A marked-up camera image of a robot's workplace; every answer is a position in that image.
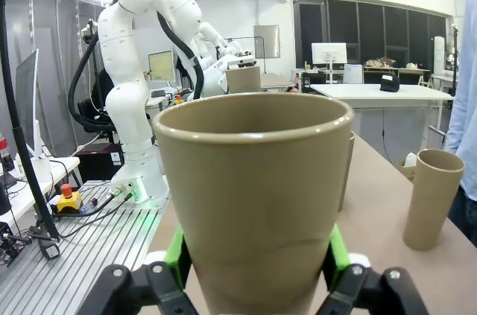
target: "blue shirt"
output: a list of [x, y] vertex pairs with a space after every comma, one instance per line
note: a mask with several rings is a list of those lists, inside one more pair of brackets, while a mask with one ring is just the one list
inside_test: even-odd
[[462, 33], [459, 83], [445, 149], [465, 163], [461, 186], [477, 201], [477, 0], [467, 0]]

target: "black box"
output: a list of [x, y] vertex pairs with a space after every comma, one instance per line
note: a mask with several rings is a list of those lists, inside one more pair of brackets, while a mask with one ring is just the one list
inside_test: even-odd
[[86, 146], [76, 156], [80, 159], [81, 179], [109, 180], [124, 165], [120, 144], [99, 143]]

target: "aluminum platform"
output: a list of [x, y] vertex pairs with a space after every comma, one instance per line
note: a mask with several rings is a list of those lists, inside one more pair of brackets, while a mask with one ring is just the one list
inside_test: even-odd
[[[107, 196], [105, 182], [87, 182], [83, 201]], [[75, 314], [99, 273], [109, 264], [123, 264], [131, 270], [141, 266], [159, 225], [169, 195], [160, 204], [153, 200], [141, 206], [124, 204], [115, 214], [80, 230], [59, 244], [61, 256], [43, 258], [37, 242], [26, 246], [0, 278], [0, 314]], [[66, 235], [81, 224], [116, 207], [111, 202], [87, 218], [62, 219], [57, 228]]]

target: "tan plastic cup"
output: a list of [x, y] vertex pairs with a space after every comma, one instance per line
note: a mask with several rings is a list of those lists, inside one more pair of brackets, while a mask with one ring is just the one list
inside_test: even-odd
[[416, 175], [403, 240], [409, 248], [426, 251], [437, 245], [464, 172], [464, 162], [443, 150], [417, 154]]
[[229, 69], [225, 76], [230, 94], [262, 91], [258, 66]]
[[206, 98], [154, 118], [211, 314], [309, 310], [337, 217], [352, 119], [345, 103], [291, 93]]
[[355, 146], [355, 133], [352, 131], [350, 136], [350, 146], [348, 148], [348, 159], [346, 161], [346, 172], [344, 173], [343, 191], [341, 191], [340, 203], [338, 204], [338, 211], [343, 209], [344, 195], [346, 194], [346, 186], [348, 183], [348, 175], [350, 173], [351, 158], [353, 157], [353, 148]]

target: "shirt sleeve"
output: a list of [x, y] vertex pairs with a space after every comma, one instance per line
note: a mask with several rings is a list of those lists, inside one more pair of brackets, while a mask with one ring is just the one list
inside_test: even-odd
[[455, 153], [461, 144], [467, 117], [470, 81], [474, 72], [473, 64], [476, 52], [477, 34], [474, 31], [474, 20], [476, 18], [474, 15], [477, 12], [475, 9], [476, 2], [477, 0], [467, 0], [464, 30], [461, 31], [463, 37], [459, 64], [459, 83], [452, 105], [452, 114], [445, 146], [445, 150], [451, 153]]

